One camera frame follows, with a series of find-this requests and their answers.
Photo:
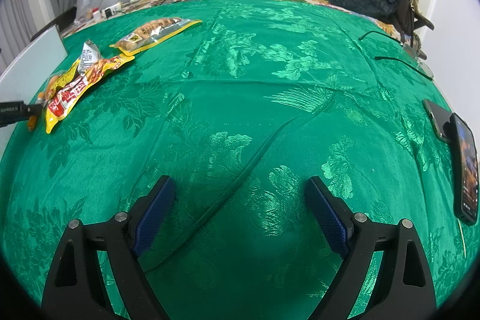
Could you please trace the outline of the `orange sausage stick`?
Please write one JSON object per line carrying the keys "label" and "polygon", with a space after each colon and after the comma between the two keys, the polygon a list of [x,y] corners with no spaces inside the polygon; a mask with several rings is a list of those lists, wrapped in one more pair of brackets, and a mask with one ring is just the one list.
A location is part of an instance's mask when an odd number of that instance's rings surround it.
{"label": "orange sausage stick", "polygon": [[28,127],[28,130],[30,130],[30,132],[32,132],[35,127],[37,126],[37,122],[38,122],[38,116],[37,115],[32,115],[28,122],[27,122],[27,127]]}

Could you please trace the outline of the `yellow red chicken snack pouch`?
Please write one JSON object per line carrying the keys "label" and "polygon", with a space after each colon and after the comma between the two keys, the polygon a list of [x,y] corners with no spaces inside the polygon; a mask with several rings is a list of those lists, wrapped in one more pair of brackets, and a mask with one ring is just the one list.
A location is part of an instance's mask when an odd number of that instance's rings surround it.
{"label": "yellow red chicken snack pouch", "polygon": [[50,134],[56,124],[63,121],[88,89],[103,77],[135,59],[134,56],[120,54],[113,58],[101,58],[85,72],[61,87],[46,106],[46,133]]}

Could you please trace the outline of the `grey triangular snack packet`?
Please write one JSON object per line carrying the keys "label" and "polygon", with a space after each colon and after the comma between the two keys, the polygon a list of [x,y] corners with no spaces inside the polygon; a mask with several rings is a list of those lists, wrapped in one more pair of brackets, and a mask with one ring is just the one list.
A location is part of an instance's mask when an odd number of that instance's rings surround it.
{"label": "grey triangular snack packet", "polygon": [[86,71],[94,65],[101,58],[101,53],[99,48],[91,40],[84,42],[79,62],[77,66],[77,73],[84,74]]}

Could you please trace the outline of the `yellow bag of round snacks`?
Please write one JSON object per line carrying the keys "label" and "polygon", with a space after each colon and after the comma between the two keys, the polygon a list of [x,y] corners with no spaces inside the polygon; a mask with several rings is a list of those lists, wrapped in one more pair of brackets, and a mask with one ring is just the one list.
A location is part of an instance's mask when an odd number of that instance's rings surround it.
{"label": "yellow bag of round snacks", "polygon": [[110,47],[120,50],[126,56],[133,56],[200,23],[202,20],[180,17],[154,19],[136,28]]}

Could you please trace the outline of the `white cardboard box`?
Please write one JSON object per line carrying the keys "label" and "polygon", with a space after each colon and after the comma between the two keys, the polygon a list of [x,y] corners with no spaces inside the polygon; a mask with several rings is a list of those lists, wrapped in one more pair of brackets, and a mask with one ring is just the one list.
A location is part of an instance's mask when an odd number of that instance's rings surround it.
{"label": "white cardboard box", "polygon": [[[48,28],[2,73],[1,102],[23,101],[25,104],[36,104],[38,91],[66,57],[67,52],[58,29],[55,26]],[[1,151],[7,148],[16,124],[1,127]]]}

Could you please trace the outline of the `clear plastic bag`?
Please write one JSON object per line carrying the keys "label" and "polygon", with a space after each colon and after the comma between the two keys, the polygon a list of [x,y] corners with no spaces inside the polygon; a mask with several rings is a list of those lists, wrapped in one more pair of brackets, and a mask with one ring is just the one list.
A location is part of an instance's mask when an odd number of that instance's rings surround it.
{"label": "clear plastic bag", "polygon": [[93,18],[94,9],[98,9],[103,0],[77,0],[74,24],[81,24]]}

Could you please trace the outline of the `small white red-capped bottle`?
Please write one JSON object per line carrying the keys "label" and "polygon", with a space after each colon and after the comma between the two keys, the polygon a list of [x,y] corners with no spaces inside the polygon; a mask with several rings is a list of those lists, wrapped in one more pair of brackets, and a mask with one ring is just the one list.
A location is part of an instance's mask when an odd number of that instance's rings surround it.
{"label": "small white red-capped bottle", "polygon": [[92,10],[92,17],[95,22],[99,22],[102,19],[102,15],[99,9],[95,8]]}

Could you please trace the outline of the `white power strip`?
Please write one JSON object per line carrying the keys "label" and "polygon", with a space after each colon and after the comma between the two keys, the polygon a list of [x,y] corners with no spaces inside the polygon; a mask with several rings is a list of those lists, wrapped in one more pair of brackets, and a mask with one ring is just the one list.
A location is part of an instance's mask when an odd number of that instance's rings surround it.
{"label": "white power strip", "polygon": [[103,18],[105,19],[109,19],[115,15],[119,15],[122,13],[122,2],[119,1],[118,3],[112,5],[112,6],[109,6],[109,7],[106,7],[105,9],[103,9],[101,11],[101,15]]}

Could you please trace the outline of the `black smartphone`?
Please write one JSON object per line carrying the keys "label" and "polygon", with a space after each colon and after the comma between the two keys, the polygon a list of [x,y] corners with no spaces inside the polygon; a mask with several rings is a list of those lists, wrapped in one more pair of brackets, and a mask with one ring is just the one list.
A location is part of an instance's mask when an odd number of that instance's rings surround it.
{"label": "black smartphone", "polygon": [[454,185],[454,213],[473,226],[479,216],[479,165],[473,132],[457,114],[450,117]]}

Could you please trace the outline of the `green floral bedspread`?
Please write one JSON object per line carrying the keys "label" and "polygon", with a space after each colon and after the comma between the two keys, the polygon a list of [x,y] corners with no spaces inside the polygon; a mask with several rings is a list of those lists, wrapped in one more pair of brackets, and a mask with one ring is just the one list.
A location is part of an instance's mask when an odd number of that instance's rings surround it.
{"label": "green floral bedspread", "polygon": [[438,301],[479,253],[453,212],[452,160],[422,105],[444,99],[356,15],[296,1],[202,0],[99,23],[91,40],[161,17],[202,23],[88,90],[50,134],[16,128],[1,160],[1,251],[41,299],[64,228],[108,220],[162,175],[176,199],[142,268],[172,319],[306,319],[340,266],[304,185],[319,176],[379,223],[410,219]]}

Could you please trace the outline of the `black jacket pile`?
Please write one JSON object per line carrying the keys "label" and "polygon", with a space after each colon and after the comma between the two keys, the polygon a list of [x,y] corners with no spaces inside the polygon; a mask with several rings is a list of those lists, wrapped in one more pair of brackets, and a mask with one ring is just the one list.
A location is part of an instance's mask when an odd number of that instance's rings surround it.
{"label": "black jacket pile", "polygon": [[412,37],[423,27],[434,30],[434,24],[421,12],[419,0],[329,0],[329,3],[388,23],[402,38]]}

